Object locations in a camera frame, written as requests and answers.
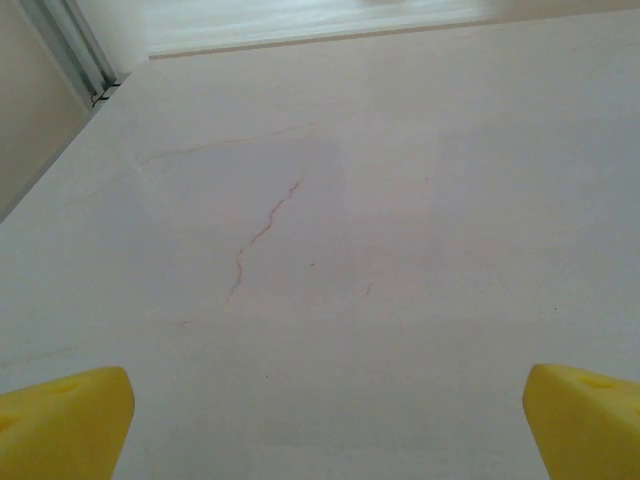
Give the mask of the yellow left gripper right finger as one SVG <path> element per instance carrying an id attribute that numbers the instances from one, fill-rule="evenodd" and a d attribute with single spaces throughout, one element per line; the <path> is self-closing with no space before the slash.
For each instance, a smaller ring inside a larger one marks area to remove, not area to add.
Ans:
<path id="1" fill-rule="evenodd" d="M 522 404 L 551 479 L 639 477 L 638 383 L 537 364 Z"/>

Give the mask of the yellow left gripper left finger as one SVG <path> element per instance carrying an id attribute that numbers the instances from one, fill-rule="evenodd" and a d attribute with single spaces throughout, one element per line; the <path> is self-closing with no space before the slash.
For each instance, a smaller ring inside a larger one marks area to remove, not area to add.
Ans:
<path id="1" fill-rule="evenodd" d="M 1 395 L 3 479 L 110 479 L 135 411 L 120 366 Z"/>

